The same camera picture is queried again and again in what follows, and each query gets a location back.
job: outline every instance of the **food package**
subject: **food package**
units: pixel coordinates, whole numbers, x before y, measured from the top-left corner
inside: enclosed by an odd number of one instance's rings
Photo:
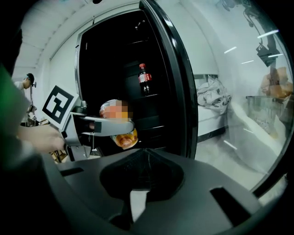
[[[122,121],[130,121],[132,118],[132,112],[126,101],[107,101],[101,106],[99,113],[102,118],[120,118]],[[110,138],[124,150],[133,147],[138,142],[136,129],[130,133],[112,135]]]

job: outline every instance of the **white ceiling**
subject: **white ceiling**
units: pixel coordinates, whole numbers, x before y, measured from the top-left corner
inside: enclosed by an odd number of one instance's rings
[[[40,0],[26,14],[22,24],[23,43],[12,78],[35,73],[42,53],[55,32],[92,0]]]

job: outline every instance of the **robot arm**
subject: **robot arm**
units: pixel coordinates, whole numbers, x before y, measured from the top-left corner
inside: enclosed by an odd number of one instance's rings
[[[132,121],[88,116],[86,102],[81,101],[76,93],[68,93],[58,86],[53,88],[42,110],[48,121],[61,132],[71,161],[89,157],[94,144],[85,139],[125,134],[135,128]]]

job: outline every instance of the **hand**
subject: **hand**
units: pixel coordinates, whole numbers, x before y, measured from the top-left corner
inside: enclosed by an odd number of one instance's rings
[[[58,130],[50,125],[37,127],[22,127],[17,136],[21,140],[30,142],[40,152],[64,150],[64,140]]]

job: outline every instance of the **white wall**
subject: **white wall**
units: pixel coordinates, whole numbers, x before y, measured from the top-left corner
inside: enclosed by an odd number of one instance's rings
[[[218,74],[207,39],[191,15],[178,1],[157,1],[178,31],[189,56],[193,74]]]
[[[251,28],[243,16],[244,7],[238,6],[226,11],[221,2],[209,0],[182,0],[182,5],[198,23],[203,31],[219,71],[219,79],[233,95],[234,100],[240,103],[247,95],[257,95],[263,77],[269,73],[269,68],[257,56],[256,48],[260,40],[255,28]],[[254,21],[263,34],[261,26]],[[283,53],[277,43],[277,49]],[[224,54],[224,51],[236,46],[237,49]],[[285,56],[277,59],[277,68],[287,67],[290,70]]]

